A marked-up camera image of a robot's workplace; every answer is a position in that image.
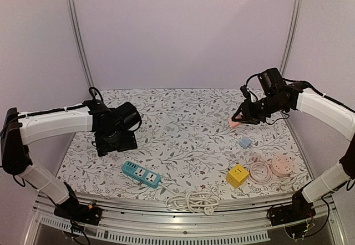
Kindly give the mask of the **pink plug adapter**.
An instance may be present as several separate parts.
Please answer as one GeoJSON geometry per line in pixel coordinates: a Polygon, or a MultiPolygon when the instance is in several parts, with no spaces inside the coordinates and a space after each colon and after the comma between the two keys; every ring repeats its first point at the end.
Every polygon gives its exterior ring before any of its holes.
{"type": "Polygon", "coordinates": [[[229,126],[230,126],[230,128],[234,129],[234,128],[240,126],[240,125],[241,125],[240,122],[233,121],[232,118],[229,118],[229,126]]]}

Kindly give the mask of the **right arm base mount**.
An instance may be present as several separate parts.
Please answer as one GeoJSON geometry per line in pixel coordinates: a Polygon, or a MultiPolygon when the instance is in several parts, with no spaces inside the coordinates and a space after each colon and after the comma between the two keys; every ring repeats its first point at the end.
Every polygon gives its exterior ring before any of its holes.
{"type": "Polygon", "coordinates": [[[273,205],[267,210],[266,217],[272,226],[305,220],[316,215],[312,203],[293,201],[289,205],[273,205]]]}

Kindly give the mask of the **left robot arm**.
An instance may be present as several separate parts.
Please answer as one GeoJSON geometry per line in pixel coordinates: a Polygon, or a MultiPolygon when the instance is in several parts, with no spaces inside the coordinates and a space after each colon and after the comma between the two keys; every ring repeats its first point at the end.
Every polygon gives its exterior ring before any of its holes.
{"type": "Polygon", "coordinates": [[[92,132],[98,156],[110,152],[137,149],[135,132],[142,119],[130,102],[109,108],[100,91],[89,88],[91,99],[73,106],[36,112],[7,111],[1,130],[1,168],[13,177],[20,177],[46,194],[71,220],[78,219],[82,206],[65,182],[58,180],[49,170],[31,160],[28,146],[50,137],[76,132],[92,132]]]}

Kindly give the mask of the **teal power strip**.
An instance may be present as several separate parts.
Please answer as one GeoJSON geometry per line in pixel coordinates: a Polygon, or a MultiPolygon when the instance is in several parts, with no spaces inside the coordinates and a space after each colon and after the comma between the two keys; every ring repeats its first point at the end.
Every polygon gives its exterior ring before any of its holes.
{"type": "Polygon", "coordinates": [[[149,171],[138,164],[131,161],[126,161],[121,167],[122,172],[130,178],[133,178],[142,184],[145,184],[151,188],[158,188],[161,182],[161,176],[149,171]]]}

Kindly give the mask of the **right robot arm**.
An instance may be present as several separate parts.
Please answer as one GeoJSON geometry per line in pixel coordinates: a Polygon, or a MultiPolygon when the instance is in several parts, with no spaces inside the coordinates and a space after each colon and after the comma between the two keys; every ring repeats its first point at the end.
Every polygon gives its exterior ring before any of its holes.
{"type": "Polygon", "coordinates": [[[290,110],[299,111],[324,123],[320,138],[312,137],[322,145],[336,136],[342,145],[339,160],[323,171],[312,182],[298,190],[292,196],[292,203],[287,208],[287,216],[298,221],[311,213],[314,201],[336,192],[350,180],[354,180],[354,110],[343,103],[317,90],[305,80],[285,79],[277,68],[270,68],[254,75],[262,87],[264,97],[259,99],[244,84],[240,90],[244,101],[231,117],[233,123],[258,125],[266,123],[272,114],[290,110]]]}

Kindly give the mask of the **blue plug adapter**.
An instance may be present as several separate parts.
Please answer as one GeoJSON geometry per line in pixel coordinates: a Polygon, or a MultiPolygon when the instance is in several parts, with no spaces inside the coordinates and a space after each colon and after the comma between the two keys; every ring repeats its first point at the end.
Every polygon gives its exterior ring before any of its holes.
{"type": "Polygon", "coordinates": [[[247,137],[243,137],[242,139],[239,140],[239,145],[242,148],[247,149],[252,146],[252,141],[247,137]]]}

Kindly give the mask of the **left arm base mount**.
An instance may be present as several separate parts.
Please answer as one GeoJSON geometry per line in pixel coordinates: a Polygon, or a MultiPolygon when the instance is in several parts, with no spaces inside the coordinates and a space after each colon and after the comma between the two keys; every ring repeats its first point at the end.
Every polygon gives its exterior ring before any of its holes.
{"type": "Polygon", "coordinates": [[[54,215],[58,217],[94,226],[99,224],[102,213],[103,210],[97,206],[83,205],[71,200],[56,205],[54,210],[54,215]]]}

